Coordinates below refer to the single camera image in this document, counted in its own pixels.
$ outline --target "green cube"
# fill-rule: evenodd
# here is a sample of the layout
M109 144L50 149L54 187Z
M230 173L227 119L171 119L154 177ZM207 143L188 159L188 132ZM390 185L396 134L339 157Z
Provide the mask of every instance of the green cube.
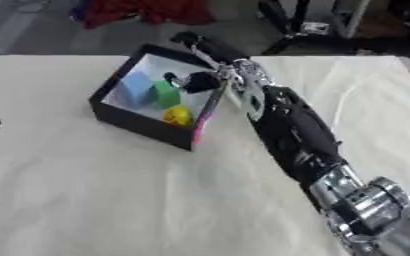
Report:
M180 104L180 91L172 87L167 81L155 82L155 90L157 92L157 102L164 108L170 108Z

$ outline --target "open box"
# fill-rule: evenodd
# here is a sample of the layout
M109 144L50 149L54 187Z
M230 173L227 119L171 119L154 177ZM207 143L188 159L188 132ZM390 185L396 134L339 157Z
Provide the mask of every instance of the open box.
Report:
M196 56L154 45L144 45L90 98L96 118L102 122L151 137L162 142L192 151L198 143L205 122L219 102L224 89L198 95L182 95L182 105L191 109L193 123L180 127L162 119L163 110L150 105L142 109L120 104L116 100L120 80L132 72L143 72L153 80L162 80L167 72L179 77L209 70L209 66Z

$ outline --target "white paper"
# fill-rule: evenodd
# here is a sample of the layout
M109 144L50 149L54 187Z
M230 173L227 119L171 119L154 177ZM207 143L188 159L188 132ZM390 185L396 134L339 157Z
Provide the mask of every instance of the white paper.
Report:
M346 255L225 98L194 153L98 122L88 97L126 60L0 56L0 256ZM255 60L316 108L362 178L410 194L398 59Z

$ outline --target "silver metal part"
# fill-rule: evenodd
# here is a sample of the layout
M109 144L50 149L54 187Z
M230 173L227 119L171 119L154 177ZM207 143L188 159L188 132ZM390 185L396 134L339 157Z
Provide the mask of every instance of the silver metal part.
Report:
M350 166L342 165L334 168L315 182L309 190L320 206L327 210L363 185L362 181L354 175Z
M240 86L243 109L250 119L258 121L264 114L265 96L263 87L274 86L268 73L256 62L248 59L234 61L235 72L242 77L244 84Z
M347 182L342 175L346 170L350 168L333 170L334 175L325 175L311 190L322 204L321 213L331 231L352 255L410 256L410 196L383 177L368 185L351 182L357 178ZM341 193L321 191L326 183L341 185L342 188L335 190ZM335 208L340 201L346 207L343 211ZM355 219L347 217L345 212L350 212ZM361 224L365 230L355 231L354 223Z

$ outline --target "black box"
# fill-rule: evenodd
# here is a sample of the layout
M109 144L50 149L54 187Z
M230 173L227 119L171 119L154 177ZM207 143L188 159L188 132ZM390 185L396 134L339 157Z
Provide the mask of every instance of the black box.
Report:
M102 122L106 122L131 132L139 133L147 137L172 144L179 148L192 151L194 144L198 142L198 138L200 137L204 123L211 116L214 108L222 96L224 88L209 92L209 97L207 95L204 100L204 107L197 112L200 114L197 114L194 123L189 127L174 126L163 122L162 120L139 113L141 111L123 109L121 107L105 103L106 97L109 97L108 95L116 88L121 78L126 76L131 70L139 65L140 62L143 63L143 61L145 61L145 63L137 66L138 68L140 66L150 66L151 60L159 60L158 62L160 63L163 63L163 61L166 60L167 64L175 61L178 62L179 65L185 64L185 67L188 68L210 68L205 62L192 54L157 47L154 45L144 45L112 77L110 77L99 90L91 96L89 100L91 107L93 108L96 118ZM153 72L158 72L158 67L155 68Z

